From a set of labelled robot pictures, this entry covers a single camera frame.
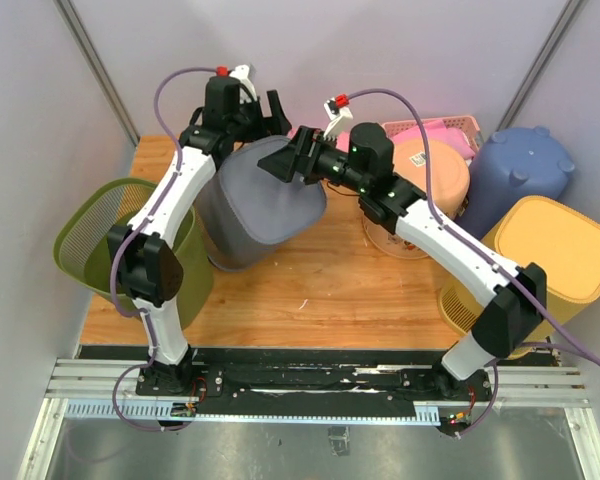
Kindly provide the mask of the grey mesh waste basket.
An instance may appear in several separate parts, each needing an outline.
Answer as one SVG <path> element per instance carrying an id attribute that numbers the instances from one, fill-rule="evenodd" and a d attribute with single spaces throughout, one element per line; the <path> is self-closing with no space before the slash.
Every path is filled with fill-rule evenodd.
<path id="1" fill-rule="evenodd" d="M 306 185 L 298 176 L 283 183 L 258 166 L 288 143 L 285 136 L 271 136 L 233 152 L 197 195 L 204 245 L 217 268 L 248 269 L 324 215 L 321 184 Z"/>

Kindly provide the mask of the yellow slotted plastic basket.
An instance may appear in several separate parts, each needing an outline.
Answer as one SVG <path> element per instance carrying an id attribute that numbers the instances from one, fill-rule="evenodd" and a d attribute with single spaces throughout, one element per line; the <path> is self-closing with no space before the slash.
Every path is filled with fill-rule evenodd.
<path id="1" fill-rule="evenodd" d="M 543 196 L 520 199 L 482 238 L 496 253 L 547 274 L 547 309 L 565 324 L 600 297 L 600 224 Z"/>

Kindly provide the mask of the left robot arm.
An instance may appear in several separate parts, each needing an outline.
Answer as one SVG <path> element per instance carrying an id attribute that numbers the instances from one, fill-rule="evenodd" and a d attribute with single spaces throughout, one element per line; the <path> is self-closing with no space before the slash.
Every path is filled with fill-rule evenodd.
<path id="1" fill-rule="evenodd" d="M 185 277 L 173 251 L 182 221 L 237 142 L 286 134 L 291 125 L 280 108 L 264 116 L 249 66 L 212 71 L 205 98 L 181 134 L 166 133 L 173 160 L 143 207 L 126 225 L 107 233 L 112 257 L 110 292 L 124 293 L 148 336 L 148 360 L 139 366 L 139 395 L 183 396 L 196 385 L 193 350 L 184 337 L 177 295 Z"/>

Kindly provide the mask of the green mesh waste basket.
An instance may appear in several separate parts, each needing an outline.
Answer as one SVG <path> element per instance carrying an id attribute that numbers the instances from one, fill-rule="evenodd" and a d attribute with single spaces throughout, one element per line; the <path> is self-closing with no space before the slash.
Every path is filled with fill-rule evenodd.
<path id="1" fill-rule="evenodd" d="M 106 301 L 111 300 L 111 258 L 106 234 L 115 225 L 125 225 L 144 206 L 156 185 L 133 177 L 117 179 L 98 189 L 70 218 L 58 234 L 53 258 L 69 277 Z M 213 272 L 207 258 L 197 212 L 191 208 L 176 235 L 174 252 L 184 269 L 177 295 L 182 328 L 201 311 L 213 287 Z"/>

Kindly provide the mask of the blue plastic bucket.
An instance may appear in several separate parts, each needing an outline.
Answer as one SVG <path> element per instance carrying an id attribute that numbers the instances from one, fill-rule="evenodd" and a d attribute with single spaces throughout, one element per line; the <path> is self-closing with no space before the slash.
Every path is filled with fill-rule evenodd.
<path id="1" fill-rule="evenodd" d="M 455 222 L 481 239 L 521 198 L 557 199 L 574 171 L 571 155 L 548 128 L 497 131 L 469 165 L 469 189 Z"/>

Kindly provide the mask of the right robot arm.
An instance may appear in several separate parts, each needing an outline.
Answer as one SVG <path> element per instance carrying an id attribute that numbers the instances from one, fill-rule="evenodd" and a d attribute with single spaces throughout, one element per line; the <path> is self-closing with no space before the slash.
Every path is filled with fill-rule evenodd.
<path id="1" fill-rule="evenodd" d="M 326 180 L 355 192 L 367 219 L 426 252 L 482 306 L 469 333 L 434 365 L 435 392 L 454 400 L 467 391 L 471 375 L 508 357 L 544 320 L 547 275 L 535 263 L 522 267 L 497 254 L 455 225 L 423 190 L 395 173 L 393 154 L 393 142 L 376 123 L 356 125 L 346 151 L 323 131 L 302 126 L 258 166 L 285 183 Z"/>

